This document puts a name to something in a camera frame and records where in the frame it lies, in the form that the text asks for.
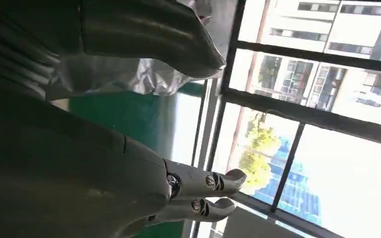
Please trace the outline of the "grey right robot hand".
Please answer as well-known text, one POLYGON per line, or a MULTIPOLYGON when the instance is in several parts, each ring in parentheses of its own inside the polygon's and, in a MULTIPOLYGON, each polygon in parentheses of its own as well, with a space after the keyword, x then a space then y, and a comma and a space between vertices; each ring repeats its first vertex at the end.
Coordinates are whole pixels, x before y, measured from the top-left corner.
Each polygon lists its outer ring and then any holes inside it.
POLYGON ((130 238, 217 222, 246 181, 164 159, 51 100, 115 88, 176 91, 226 63, 176 0, 0 0, 0 238, 130 238))

